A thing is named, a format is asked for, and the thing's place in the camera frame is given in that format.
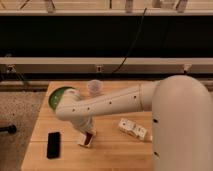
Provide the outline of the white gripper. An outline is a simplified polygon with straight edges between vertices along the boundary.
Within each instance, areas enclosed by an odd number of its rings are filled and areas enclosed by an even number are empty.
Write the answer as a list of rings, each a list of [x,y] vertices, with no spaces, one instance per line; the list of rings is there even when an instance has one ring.
[[[71,119],[73,127],[82,134],[93,134],[93,119],[88,117],[74,117]]]

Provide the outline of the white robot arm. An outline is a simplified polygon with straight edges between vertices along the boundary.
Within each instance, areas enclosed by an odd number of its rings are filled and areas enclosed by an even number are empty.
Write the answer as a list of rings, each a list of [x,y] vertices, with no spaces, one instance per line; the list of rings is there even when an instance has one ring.
[[[195,78],[171,76],[88,100],[66,87],[54,103],[56,116],[81,132],[94,116],[150,111],[154,171],[213,171],[213,98]]]

